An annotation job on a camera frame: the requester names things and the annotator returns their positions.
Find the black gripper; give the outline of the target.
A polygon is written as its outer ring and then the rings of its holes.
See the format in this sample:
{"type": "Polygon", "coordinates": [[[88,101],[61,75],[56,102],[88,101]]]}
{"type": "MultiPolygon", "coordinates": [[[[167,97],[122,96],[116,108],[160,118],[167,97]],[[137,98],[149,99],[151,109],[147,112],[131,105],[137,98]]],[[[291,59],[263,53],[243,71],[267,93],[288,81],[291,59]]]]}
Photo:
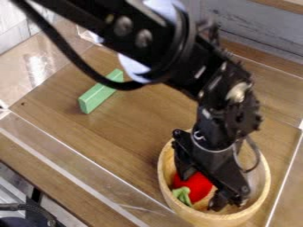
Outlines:
{"type": "Polygon", "coordinates": [[[176,129],[172,132],[173,163],[177,176],[183,181],[200,172],[216,187],[208,201],[208,210],[219,212],[227,205],[241,207],[251,194],[251,187],[244,174],[252,169],[240,167],[236,155],[243,140],[233,141],[221,149],[208,146],[204,137],[176,129]]]}

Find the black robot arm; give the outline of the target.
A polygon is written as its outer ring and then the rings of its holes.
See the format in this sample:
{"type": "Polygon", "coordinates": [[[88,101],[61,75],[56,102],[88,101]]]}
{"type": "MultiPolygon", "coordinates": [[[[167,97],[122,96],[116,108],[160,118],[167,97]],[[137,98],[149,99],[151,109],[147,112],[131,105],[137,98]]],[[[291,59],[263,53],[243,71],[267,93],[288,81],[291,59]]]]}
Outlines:
{"type": "Polygon", "coordinates": [[[171,13],[141,0],[10,0],[78,70],[116,90],[136,90],[163,83],[196,101],[196,122],[189,131],[172,133],[179,177],[201,173],[216,187],[208,207],[243,206],[251,195],[236,155],[263,121],[252,75],[221,48],[217,26],[196,22],[173,6],[171,13]],[[88,65],[62,35],[34,9],[40,4],[102,40],[106,48],[145,66],[128,82],[113,82],[88,65]]]}

